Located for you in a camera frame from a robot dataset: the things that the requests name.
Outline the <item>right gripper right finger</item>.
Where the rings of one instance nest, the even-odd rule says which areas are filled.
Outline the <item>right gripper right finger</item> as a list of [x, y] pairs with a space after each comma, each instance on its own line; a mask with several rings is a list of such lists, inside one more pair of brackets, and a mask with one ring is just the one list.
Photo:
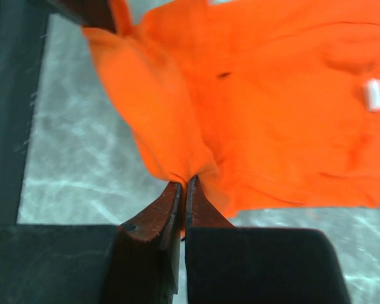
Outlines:
[[319, 230], [236, 227], [193, 177], [186, 198], [189, 303], [349, 303], [339, 260]]

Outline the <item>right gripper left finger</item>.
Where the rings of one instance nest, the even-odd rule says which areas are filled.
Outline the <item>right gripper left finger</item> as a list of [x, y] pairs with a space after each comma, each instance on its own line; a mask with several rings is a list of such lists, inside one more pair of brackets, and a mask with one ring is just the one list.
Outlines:
[[0, 225], [0, 303], [171, 303], [182, 186], [121, 225]]

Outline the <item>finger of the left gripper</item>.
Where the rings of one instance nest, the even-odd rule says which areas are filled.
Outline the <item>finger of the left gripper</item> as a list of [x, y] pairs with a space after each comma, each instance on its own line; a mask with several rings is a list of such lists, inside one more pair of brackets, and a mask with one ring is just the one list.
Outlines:
[[112, 33], [127, 32], [127, 7], [124, 1], [35, 0], [28, 1], [48, 13], [57, 13], [74, 24]]

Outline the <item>orange t shirt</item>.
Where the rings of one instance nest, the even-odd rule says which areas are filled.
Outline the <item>orange t shirt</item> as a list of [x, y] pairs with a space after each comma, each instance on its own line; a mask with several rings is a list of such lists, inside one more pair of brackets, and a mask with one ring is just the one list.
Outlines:
[[226, 217], [380, 206], [380, 1], [172, 1], [84, 27], [150, 174]]

